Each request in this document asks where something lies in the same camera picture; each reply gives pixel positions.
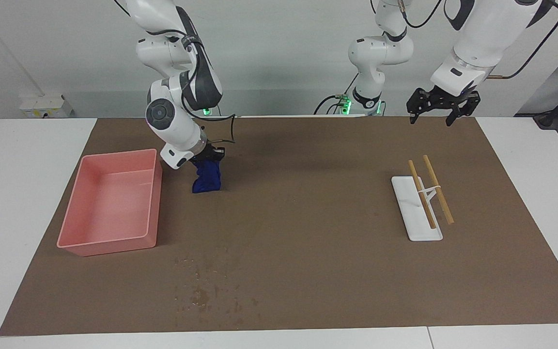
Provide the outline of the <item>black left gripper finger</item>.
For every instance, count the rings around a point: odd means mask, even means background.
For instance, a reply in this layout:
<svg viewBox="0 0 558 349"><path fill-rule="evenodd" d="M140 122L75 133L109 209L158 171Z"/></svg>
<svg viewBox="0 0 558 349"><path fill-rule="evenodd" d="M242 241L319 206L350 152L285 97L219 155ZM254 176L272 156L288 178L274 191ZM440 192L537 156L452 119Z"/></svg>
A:
<svg viewBox="0 0 558 349"><path fill-rule="evenodd" d="M416 89L407 101L407 112L409 113L409 122L416 123L422 113L428 110L428 92L425 89Z"/></svg>
<svg viewBox="0 0 558 349"><path fill-rule="evenodd" d="M459 106L458 103L454 104L451 113L447 116L447 126L450 127L458 118L471 116L480 101L479 93L469 93L462 106Z"/></svg>

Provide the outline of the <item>blue towel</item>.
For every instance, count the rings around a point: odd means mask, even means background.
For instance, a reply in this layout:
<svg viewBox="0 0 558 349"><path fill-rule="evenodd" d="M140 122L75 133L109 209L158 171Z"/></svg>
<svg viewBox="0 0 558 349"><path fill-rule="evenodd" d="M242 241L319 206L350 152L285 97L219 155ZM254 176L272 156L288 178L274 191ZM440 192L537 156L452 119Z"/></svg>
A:
<svg viewBox="0 0 558 349"><path fill-rule="evenodd" d="M221 171L219 160L201 160L193 162L197 179L193 181L192 193L204 193L221 189Z"/></svg>

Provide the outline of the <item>wooden dowel rod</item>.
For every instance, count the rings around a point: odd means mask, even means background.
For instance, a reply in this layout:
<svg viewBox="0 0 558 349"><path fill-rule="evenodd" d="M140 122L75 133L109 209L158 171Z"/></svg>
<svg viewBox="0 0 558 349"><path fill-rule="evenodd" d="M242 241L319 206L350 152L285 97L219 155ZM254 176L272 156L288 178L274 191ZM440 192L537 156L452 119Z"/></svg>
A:
<svg viewBox="0 0 558 349"><path fill-rule="evenodd" d="M437 178L437 176L434 172L434 168L432 166L432 163L431 163L428 155L423 155L423 161L426 165L426 168L427 168L428 174L430 176L430 179L432 181L432 184L434 185L434 190L436 192L436 196L438 197L441 209L443 210L443 214L445 216L445 219L447 220L448 224L450 224L450 225L454 224L455 220L452 216L450 207L447 203L447 199L445 198L445 195L442 191L442 187L441 187L440 182L438 181L438 178Z"/></svg>
<svg viewBox="0 0 558 349"><path fill-rule="evenodd" d="M421 180L420 180L420 177L417 174L414 162L411 159L409 159L408 164L409 164L410 174L412 176L414 185L416 186L416 189L417 189L418 197L420 199L421 205L422 205L423 210L425 212L426 219L428 221L428 225L429 225L430 228L434 229L434 228L436 228L435 220L434 220L432 212L431 212L431 210L429 209L429 206L428 206L428 200L427 200L427 197L425 196L425 188L423 187L423 185L421 183Z"/></svg>

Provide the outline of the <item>brown table mat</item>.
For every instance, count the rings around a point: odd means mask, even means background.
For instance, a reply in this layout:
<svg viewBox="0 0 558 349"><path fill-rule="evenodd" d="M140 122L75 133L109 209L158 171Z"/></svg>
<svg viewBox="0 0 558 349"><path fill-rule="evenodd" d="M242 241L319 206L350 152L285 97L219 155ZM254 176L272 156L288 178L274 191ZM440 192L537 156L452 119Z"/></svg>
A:
<svg viewBox="0 0 558 349"><path fill-rule="evenodd" d="M157 245L56 246L74 180L0 336L558 323L558 261L476 119L246 118L221 190L163 166ZM390 179L434 186L410 241Z"/></svg>

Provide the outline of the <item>pink plastic bin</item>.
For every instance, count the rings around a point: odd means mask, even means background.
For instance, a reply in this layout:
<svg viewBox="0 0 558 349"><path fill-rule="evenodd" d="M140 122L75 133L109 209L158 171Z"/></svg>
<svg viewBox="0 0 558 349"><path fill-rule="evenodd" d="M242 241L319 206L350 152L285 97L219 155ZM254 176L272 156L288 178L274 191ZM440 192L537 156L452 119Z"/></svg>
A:
<svg viewBox="0 0 558 349"><path fill-rule="evenodd" d="M155 247L161 185L156 149L82 157L56 246L79 256Z"/></svg>

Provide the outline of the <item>white power strip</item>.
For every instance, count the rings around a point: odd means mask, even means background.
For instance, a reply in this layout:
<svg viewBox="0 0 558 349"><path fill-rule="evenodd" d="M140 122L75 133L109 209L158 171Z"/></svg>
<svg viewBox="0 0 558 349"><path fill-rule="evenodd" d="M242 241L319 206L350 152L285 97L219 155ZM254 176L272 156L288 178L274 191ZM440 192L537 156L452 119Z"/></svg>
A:
<svg viewBox="0 0 558 349"><path fill-rule="evenodd" d="M43 95L22 100L19 110L28 118L70 118L75 111L64 95Z"/></svg>

